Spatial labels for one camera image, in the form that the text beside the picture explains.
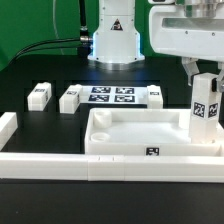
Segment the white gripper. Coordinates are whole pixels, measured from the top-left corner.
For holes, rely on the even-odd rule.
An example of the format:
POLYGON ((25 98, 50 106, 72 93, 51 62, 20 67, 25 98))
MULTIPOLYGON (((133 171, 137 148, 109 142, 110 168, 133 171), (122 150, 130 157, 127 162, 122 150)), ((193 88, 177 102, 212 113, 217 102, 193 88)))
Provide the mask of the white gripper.
POLYGON ((156 53, 182 57, 189 86, 199 73, 198 59, 218 62, 216 89, 224 92, 224 4, 213 18, 187 18, 183 6, 155 5, 149 12, 149 38, 156 53))

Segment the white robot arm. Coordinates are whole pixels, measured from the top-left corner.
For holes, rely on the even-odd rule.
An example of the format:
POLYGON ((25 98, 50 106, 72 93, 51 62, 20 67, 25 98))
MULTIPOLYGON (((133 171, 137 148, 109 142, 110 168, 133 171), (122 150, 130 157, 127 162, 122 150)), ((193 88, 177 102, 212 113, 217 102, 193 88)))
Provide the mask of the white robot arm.
MULTIPOLYGON (((197 61, 218 63, 213 89, 224 92, 224 0, 148 0, 149 39, 154 52, 179 56, 192 79, 197 61)), ((134 25, 135 0, 99 0, 99 26, 88 59, 110 70, 142 61, 134 25)))

